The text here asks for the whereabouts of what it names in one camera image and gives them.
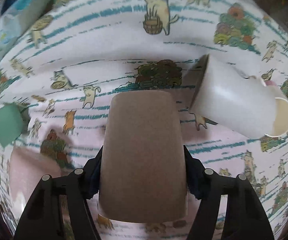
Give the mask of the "baby wipes pack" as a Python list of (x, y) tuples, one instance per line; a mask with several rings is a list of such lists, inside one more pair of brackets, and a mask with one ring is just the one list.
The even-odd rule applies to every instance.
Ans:
[(17, 0), (0, 18), (0, 61), (39, 18), (49, 0)]

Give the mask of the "cream paper cup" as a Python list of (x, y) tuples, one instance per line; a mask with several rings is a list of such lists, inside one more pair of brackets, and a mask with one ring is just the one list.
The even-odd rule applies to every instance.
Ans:
[(266, 135), (271, 138), (279, 137), (288, 131), (288, 99), (276, 97), (276, 116), (273, 128)]

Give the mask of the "green plastic cup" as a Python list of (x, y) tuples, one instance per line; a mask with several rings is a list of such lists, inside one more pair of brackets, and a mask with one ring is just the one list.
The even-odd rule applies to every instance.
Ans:
[(0, 144), (3, 148), (14, 142), (24, 129), (24, 120), (17, 105), (0, 108)]

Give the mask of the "cat print bed sheet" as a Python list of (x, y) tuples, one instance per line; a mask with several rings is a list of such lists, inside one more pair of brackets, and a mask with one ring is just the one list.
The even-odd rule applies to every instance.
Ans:
[(271, 81), (288, 99), (288, 34), (252, 0), (55, 0), (22, 35), (0, 27), (0, 108), (29, 115), (28, 131), (0, 145), (9, 230), (26, 202), (11, 185), (14, 147), (51, 155), (67, 174), (99, 150), (116, 94), (164, 90), (190, 153), (222, 175), (246, 174), (279, 238), (288, 223), (288, 130), (252, 139), (191, 114), (203, 54)]

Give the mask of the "white tall plastic cup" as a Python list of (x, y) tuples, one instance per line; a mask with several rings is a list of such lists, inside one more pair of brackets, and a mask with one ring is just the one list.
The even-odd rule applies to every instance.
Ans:
[(232, 66), (206, 55), (189, 111), (259, 139), (273, 134), (277, 103), (260, 77), (242, 77)]

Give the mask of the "beige square plastic cup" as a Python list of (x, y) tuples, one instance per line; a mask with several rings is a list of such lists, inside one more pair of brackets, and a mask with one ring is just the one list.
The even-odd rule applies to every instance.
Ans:
[(113, 97), (105, 129), (98, 208), (122, 222), (161, 223), (187, 212), (181, 126), (162, 90)]

